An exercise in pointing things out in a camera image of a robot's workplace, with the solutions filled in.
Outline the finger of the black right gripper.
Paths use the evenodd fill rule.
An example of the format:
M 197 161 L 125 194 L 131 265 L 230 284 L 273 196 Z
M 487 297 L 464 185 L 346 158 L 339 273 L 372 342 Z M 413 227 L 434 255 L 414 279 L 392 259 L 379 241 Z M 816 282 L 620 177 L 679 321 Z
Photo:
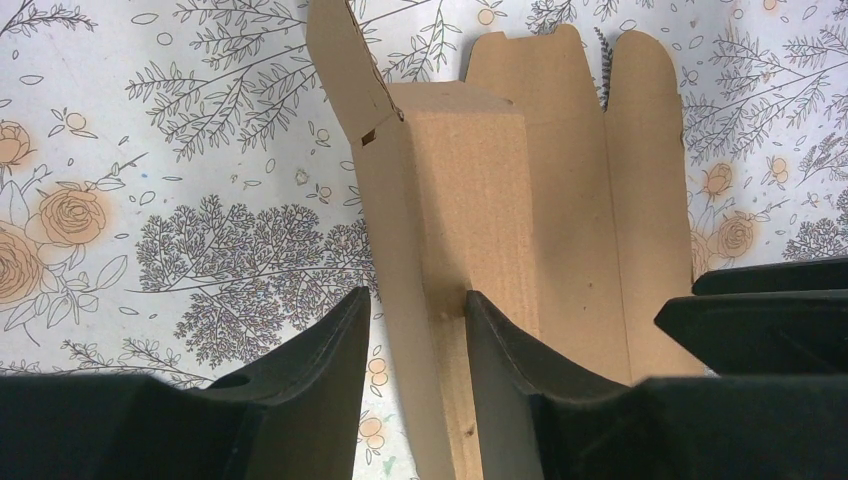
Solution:
M 847 372 L 847 293 L 674 298 L 655 325 L 720 375 Z
M 847 289 L 847 257 L 790 261 L 709 271 L 692 286 L 696 296 Z

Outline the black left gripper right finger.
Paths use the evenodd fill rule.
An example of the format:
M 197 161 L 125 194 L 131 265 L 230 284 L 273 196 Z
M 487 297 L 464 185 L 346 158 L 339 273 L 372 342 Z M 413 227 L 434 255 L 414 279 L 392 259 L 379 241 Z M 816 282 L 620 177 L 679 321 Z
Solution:
M 479 291 L 466 295 L 465 320 L 485 478 L 624 478 L 621 423 L 601 406 L 624 385 L 525 332 Z

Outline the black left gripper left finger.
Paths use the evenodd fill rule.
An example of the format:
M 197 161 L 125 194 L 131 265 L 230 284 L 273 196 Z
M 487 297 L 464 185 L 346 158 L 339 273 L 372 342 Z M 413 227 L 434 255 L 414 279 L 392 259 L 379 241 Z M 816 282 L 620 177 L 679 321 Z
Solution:
M 218 378 L 198 396 L 212 418 L 191 479 L 348 479 L 370 329 L 370 292 L 356 287 L 313 326 Z

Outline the brown cardboard box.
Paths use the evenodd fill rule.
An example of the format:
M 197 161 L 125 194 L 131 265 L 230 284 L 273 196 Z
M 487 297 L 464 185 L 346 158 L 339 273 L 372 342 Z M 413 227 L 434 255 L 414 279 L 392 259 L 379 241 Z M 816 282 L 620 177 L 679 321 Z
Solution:
M 420 478 L 484 477 L 470 290 L 607 379 L 702 373 L 654 323 L 692 285 L 682 102 L 659 41 L 616 39 L 601 106 L 567 24 L 484 34 L 449 82 L 386 83 L 345 1 L 312 2 L 306 40 L 352 150 Z

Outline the floral patterned table mat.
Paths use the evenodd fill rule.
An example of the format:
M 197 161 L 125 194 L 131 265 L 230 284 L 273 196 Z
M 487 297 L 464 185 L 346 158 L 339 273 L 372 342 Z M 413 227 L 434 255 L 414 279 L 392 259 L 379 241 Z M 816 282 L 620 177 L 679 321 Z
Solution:
M 2 3 L 3 478 L 191 479 L 219 438 L 198 391 L 366 287 L 348 479 L 422 479 L 312 2 Z M 667 301 L 709 271 L 847 257 L 845 2 L 345 2 L 389 84 L 461 81 L 480 36 L 567 24 L 606 106 L 616 39 L 659 41 L 692 260 Z M 622 479 L 846 477 L 847 372 L 698 361 L 615 381 Z

